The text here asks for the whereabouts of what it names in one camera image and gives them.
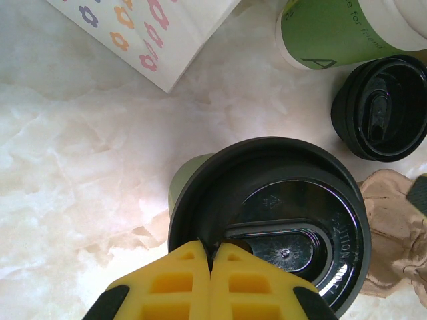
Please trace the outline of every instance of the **black plastic lid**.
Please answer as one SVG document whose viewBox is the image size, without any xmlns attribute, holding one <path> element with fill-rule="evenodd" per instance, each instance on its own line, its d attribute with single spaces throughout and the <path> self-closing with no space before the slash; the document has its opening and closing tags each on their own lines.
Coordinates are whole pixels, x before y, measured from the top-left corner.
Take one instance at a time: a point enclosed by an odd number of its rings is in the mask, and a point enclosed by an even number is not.
<svg viewBox="0 0 427 320">
<path fill-rule="evenodd" d="M 382 162 L 407 157 L 427 135 L 427 68 L 406 55 L 359 66 L 338 92 L 331 118 L 358 157 Z"/>
<path fill-rule="evenodd" d="M 314 283 L 341 315 L 368 271 L 370 232 L 345 167 L 303 141 L 263 138 L 214 155 L 191 178 L 171 218 L 169 250 L 222 241 Z"/>
</svg>

